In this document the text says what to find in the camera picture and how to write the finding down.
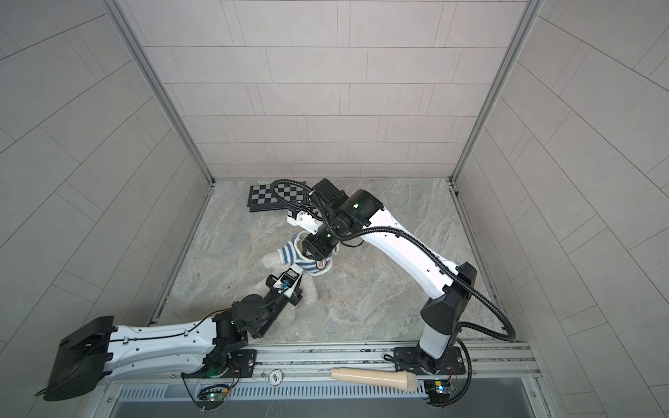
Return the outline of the blue white striped shirt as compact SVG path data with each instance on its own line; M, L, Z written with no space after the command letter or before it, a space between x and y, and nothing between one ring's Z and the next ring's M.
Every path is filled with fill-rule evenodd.
M308 232L299 232L293 235L283 247L278 249L280 262L284 265L299 266L304 273L307 273L312 277L324 275L331 270L333 266L333 256L337 254L339 247L336 247L331 256L323 261L308 259L308 257L301 252L301 244L308 238L308 236Z

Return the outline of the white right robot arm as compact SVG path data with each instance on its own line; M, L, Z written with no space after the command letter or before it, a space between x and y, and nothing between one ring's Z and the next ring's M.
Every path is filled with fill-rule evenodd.
M334 252L336 245L361 238L395 261L429 297L420 312L425 326L418 354L415 360L404 363L427 374L449 370L447 356L456 342L458 322L471 299L468 289L476 281L477 270L465 263L461 272L460 266L432 252L365 190L348 196L328 179L322 179L306 191L305 197L322 219L317 232L303 244L308 256L321 261Z

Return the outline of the white fluffy teddy bear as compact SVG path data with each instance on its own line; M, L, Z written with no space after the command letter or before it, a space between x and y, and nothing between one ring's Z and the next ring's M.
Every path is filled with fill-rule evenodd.
M318 293L314 278L322 271L317 263L305 258L293 243L287 243L278 250L261 258L261 264L272 270L266 279L267 302L273 305L289 302L296 305L304 301L314 304Z

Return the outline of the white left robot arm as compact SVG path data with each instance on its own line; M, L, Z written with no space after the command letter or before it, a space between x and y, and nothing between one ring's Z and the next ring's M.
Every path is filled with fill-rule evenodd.
M64 401L101 383L141 376L249 378L256 357L249 341L263 337L287 304L300 302L303 274L292 265L279 276L270 275L266 295L249 294L198 322L130 327L116 325L111 316L91 320L61 340L38 395L47 402Z

